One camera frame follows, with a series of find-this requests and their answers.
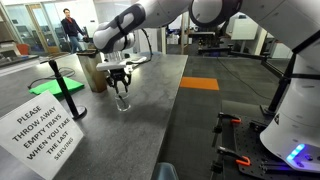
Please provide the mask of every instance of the black cable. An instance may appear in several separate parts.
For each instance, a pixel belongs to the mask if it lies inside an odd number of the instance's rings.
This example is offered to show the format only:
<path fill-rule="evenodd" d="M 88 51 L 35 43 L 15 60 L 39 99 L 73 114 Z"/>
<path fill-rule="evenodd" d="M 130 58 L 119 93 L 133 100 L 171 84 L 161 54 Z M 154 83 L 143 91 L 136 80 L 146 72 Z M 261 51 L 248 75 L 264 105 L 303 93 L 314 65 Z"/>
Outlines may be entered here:
<path fill-rule="evenodd" d="M 249 84 L 247 84 L 246 82 L 244 82 L 242 79 L 240 79 L 239 77 L 237 77 L 236 75 L 234 75 L 221 61 L 220 59 L 217 57 L 217 60 L 219 61 L 219 63 L 235 78 L 237 78 L 239 81 L 241 81 L 243 84 L 247 85 L 255 94 L 257 94 L 258 96 L 268 99 L 268 100 L 272 100 L 272 98 L 268 98 L 266 96 L 263 96 L 261 94 L 259 94 L 256 90 L 254 90 Z"/>
<path fill-rule="evenodd" d="M 71 74 L 68 75 L 68 76 L 66 76 L 66 77 L 72 77 L 73 75 L 76 74 L 75 70 L 73 70 L 72 68 L 61 67 L 61 68 L 59 68 L 59 72 L 61 71 L 61 69 L 68 69 L 68 70 L 72 71 Z M 54 77 L 54 75 L 52 75 L 52 76 L 49 76 L 49 77 L 47 77 L 47 78 L 39 78 L 39 79 L 36 79 L 36 80 L 32 81 L 31 84 L 30 84 L 29 86 L 27 86 L 27 87 L 28 87 L 28 89 L 31 89 L 31 88 L 32 88 L 32 85 L 33 85 L 34 83 L 38 82 L 38 81 L 54 80 L 54 79 L 56 79 L 56 78 Z"/>
<path fill-rule="evenodd" d="M 141 64 L 144 64 L 144 63 L 147 63 L 149 61 L 152 60 L 152 56 L 153 56 L 153 53 L 152 53 L 152 46 L 151 46 L 151 43 L 150 43 L 150 40 L 149 40 L 149 36 L 147 34 L 147 31 L 145 29 L 141 29 L 141 31 L 144 33 L 144 35 L 146 36 L 147 38 L 147 41 L 148 41 L 148 46 L 149 46 L 149 52 L 150 52 L 150 58 L 146 61 L 143 61 L 143 62 L 140 62 L 140 63 L 135 63 L 135 62 L 127 62 L 127 65 L 133 65 L 133 64 L 136 64 L 137 66 L 135 68 L 137 68 L 139 65 Z"/>

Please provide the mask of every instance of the orange mat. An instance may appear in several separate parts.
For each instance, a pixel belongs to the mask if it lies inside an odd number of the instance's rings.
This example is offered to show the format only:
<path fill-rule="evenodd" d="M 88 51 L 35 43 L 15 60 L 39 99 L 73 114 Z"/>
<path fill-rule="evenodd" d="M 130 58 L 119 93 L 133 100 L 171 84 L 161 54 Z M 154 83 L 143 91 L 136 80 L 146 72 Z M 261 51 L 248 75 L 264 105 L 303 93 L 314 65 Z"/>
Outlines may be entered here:
<path fill-rule="evenodd" d="M 213 78 L 195 78 L 195 77 L 182 77 L 180 87 L 219 90 L 217 79 Z"/>

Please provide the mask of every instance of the table surface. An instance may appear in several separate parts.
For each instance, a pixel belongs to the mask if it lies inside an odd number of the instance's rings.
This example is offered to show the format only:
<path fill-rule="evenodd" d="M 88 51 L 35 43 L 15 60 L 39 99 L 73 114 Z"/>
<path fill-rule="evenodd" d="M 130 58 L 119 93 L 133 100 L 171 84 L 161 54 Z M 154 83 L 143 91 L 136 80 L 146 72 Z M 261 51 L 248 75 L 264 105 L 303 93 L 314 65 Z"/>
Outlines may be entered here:
<path fill-rule="evenodd" d="M 187 56 L 155 55 L 139 66 L 129 87 L 131 108 L 119 112 L 114 90 L 91 92 L 76 55 L 57 60 L 76 71 L 72 79 L 85 84 L 72 94 L 88 109 L 78 126 L 85 134 L 55 179 L 150 179 L 160 152 Z M 27 86 L 53 74 L 48 63 L 0 78 L 0 116 L 35 97 Z M 61 104 L 68 109 L 64 100 Z M 0 179 L 42 179 L 0 147 Z"/>
<path fill-rule="evenodd" d="M 192 32 L 189 35 L 215 35 L 215 32 Z"/>
<path fill-rule="evenodd" d="M 22 62 L 26 62 L 32 59 L 37 59 L 39 56 L 38 55 L 27 55 L 27 56 L 18 56 L 18 57 L 11 57 L 11 60 L 5 60 L 2 61 L 0 60 L 0 68 L 2 67 L 6 67 L 6 66 L 10 66 L 13 64 L 18 64 L 18 63 L 22 63 Z"/>

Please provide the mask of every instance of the sign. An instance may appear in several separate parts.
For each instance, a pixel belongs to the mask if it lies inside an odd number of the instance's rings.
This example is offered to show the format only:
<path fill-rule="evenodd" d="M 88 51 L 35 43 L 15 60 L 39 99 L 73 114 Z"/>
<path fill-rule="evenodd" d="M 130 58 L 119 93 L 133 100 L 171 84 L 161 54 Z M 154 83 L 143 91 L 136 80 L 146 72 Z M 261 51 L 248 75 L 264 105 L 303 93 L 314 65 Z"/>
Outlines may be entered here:
<path fill-rule="evenodd" d="M 49 91 L 0 118 L 0 127 L 0 145 L 45 179 L 57 174 L 83 137 Z"/>

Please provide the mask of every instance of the man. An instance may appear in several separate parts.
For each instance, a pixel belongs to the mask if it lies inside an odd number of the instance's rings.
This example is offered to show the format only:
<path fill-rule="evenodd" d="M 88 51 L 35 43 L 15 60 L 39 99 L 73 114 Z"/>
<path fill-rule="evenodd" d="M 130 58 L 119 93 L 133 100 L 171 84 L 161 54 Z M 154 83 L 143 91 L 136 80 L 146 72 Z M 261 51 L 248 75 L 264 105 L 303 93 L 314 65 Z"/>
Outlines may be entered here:
<path fill-rule="evenodd" d="M 82 34 L 83 37 L 87 36 L 81 31 L 76 20 L 70 17 L 70 10 L 65 8 L 63 12 L 66 15 L 66 18 L 61 21 L 61 24 L 63 26 L 64 32 L 66 32 L 66 34 L 68 34 L 69 36 L 72 46 L 71 53 L 74 54 L 77 52 L 77 48 L 79 49 L 79 51 L 82 51 L 82 48 L 78 42 L 78 33 Z"/>

